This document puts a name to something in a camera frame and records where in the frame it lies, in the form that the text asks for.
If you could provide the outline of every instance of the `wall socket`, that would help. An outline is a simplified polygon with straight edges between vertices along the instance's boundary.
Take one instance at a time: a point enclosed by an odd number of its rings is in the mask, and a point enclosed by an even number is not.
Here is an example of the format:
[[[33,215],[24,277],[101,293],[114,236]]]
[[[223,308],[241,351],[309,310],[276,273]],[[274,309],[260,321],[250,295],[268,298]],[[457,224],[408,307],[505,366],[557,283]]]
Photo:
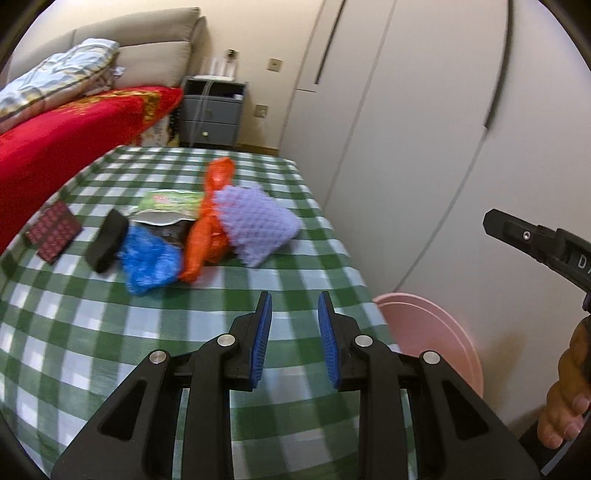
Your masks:
[[[267,65],[267,70],[270,70],[272,72],[280,72],[281,67],[283,67],[283,60],[269,59],[269,65]]]
[[[268,111],[268,105],[255,105],[255,116],[257,116],[258,118],[266,118]]]

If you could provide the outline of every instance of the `purple mesh bag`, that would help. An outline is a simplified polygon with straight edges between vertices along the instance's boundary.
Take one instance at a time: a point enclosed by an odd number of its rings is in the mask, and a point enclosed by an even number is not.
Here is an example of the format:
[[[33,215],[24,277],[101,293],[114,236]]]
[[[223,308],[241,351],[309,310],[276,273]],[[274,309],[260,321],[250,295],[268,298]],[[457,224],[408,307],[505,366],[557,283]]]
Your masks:
[[[248,267],[259,266],[301,228],[295,214],[256,188],[224,187],[215,203],[230,243]]]

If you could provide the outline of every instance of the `red blanket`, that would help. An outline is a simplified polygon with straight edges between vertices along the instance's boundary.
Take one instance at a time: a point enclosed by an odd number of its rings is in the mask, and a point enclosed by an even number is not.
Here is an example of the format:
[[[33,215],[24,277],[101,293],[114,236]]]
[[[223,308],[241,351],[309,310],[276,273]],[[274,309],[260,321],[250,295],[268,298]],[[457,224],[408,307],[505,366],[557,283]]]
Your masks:
[[[128,144],[181,101],[180,89],[112,90],[0,135],[0,252],[41,205],[92,161]]]

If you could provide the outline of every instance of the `human hand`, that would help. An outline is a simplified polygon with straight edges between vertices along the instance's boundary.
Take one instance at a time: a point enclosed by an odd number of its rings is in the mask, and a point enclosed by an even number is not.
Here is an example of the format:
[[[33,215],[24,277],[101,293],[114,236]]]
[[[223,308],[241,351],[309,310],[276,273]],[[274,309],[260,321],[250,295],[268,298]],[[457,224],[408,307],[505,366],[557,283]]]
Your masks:
[[[538,438],[548,448],[558,448],[563,440],[574,440],[584,426],[583,414],[591,403],[591,385],[583,375],[589,352],[591,317],[574,330],[569,349],[558,362],[558,381],[550,387],[547,405],[540,413]]]

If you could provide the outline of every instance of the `green checkered tablecloth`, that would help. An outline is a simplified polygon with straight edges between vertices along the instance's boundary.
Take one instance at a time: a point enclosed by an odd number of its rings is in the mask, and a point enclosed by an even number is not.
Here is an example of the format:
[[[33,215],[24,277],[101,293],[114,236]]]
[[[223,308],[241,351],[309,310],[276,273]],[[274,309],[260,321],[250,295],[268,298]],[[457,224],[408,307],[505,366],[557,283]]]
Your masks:
[[[154,189],[201,191],[208,162],[224,155],[236,161],[235,184],[262,186],[302,219],[297,239],[260,268],[245,268],[230,257],[205,267],[192,286],[174,283],[141,297],[127,292],[120,271],[103,276],[90,270],[83,253],[113,207],[125,210]],[[329,290],[337,311],[356,318],[365,333],[391,339],[293,162],[225,151],[119,147],[50,202],[58,197],[84,226],[59,261],[44,263],[22,236],[0,260],[0,405],[46,472],[147,353],[198,349],[227,332],[236,316],[253,311],[260,291],[268,290],[273,317],[262,380],[253,393],[230,397],[235,476],[355,478],[358,394],[338,394],[328,380],[316,316],[320,292]]]

